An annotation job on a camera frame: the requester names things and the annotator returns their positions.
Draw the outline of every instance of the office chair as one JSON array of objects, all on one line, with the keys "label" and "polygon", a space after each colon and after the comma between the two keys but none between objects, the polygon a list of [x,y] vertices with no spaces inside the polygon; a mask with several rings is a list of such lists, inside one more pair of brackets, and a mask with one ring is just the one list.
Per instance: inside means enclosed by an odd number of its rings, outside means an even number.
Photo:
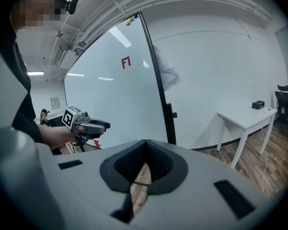
[{"label": "office chair", "polygon": [[277,113],[279,114],[279,118],[282,120],[282,129],[283,125],[285,124],[286,120],[288,119],[288,93],[284,91],[288,91],[288,85],[286,86],[279,86],[277,85],[280,91],[275,91],[275,95],[278,101]]}]

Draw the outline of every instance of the whiteboard frame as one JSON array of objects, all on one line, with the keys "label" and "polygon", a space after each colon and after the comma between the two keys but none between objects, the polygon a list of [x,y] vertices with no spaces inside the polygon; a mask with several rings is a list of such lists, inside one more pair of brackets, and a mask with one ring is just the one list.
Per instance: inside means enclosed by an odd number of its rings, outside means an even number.
[{"label": "whiteboard frame", "polygon": [[[162,111],[163,111],[163,116],[164,116],[164,122],[165,122],[165,128],[166,128],[166,132],[167,132],[167,138],[168,138],[168,143],[170,144],[174,144],[174,142],[176,141],[176,137],[173,137],[173,132],[172,132],[172,126],[171,126],[171,122],[170,122],[170,117],[169,117],[169,113],[168,113],[168,107],[167,107],[167,102],[165,99],[165,94],[164,94],[164,89],[163,89],[163,84],[162,84],[162,79],[161,79],[161,74],[160,74],[160,70],[159,70],[159,66],[158,66],[158,62],[157,62],[157,58],[156,58],[156,54],[155,54],[155,50],[153,47],[153,43],[152,40],[150,38],[145,20],[143,18],[143,14],[142,12],[137,12],[129,17],[124,18],[123,20],[117,22],[116,24],[114,24],[113,26],[109,27],[107,30],[105,30],[102,34],[100,34],[92,43],[89,44],[89,46],[82,52],[82,54],[94,43],[96,42],[103,34],[105,34],[106,32],[108,32],[112,27],[122,23],[123,21],[133,17],[134,15],[138,15],[143,29],[144,29],[144,33],[145,33],[145,37],[147,40],[147,44],[148,44],[148,48],[149,48],[149,52],[152,58],[152,62],[153,62],[153,67],[154,67],[154,71],[155,71],[155,76],[156,76],[156,81],[157,81],[157,85],[158,85],[158,90],[159,90],[159,95],[160,95],[160,101],[161,101],[161,106],[162,106]],[[64,76],[64,94],[66,95],[66,91],[65,91],[65,77]]]}]

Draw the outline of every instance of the ceiling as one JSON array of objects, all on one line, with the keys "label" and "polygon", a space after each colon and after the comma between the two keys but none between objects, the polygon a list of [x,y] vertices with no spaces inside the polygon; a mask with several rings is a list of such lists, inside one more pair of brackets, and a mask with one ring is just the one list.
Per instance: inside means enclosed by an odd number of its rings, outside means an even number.
[{"label": "ceiling", "polygon": [[[75,14],[65,14],[60,21],[45,23],[20,31],[17,42],[28,70],[44,71],[43,76],[31,76],[32,81],[62,81],[70,66],[55,66],[58,48],[66,45],[71,51],[85,49],[110,26],[144,8],[180,0],[79,0]],[[273,18],[272,0],[205,0],[229,4],[251,11],[259,19],[270,22]],[[56,37],[58,31],[62,37]]]}]

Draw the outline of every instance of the black rectangular slot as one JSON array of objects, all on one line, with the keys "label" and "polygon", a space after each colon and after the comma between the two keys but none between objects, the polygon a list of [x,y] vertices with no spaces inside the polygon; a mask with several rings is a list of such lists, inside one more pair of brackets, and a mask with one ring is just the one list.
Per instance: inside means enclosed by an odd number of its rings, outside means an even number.
[{"label": "black rectangular slot", "polygon": [[61,170],[65,170],[80,164],[83,164],[80,160],[73,160],[65,163],[59,163],[58,166],[60,167]]},{"label": "black rectangular slot", "polygon": [[219,181],[214,185],[238,219],[255,210],[255,207],[229,181]]}]

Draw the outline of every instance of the black box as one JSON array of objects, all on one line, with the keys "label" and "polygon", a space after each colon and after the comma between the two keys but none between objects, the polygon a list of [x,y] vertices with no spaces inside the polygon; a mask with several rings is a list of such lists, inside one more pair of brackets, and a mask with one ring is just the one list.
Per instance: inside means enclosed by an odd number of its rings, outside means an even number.
[{"label": "black box", "polygon": [[262,101],[257,101],[257,102],[252,103],[252,108],[254,108],[254,109],[259,110],[263,107],[264,107],[264,102],[262,102]]}]

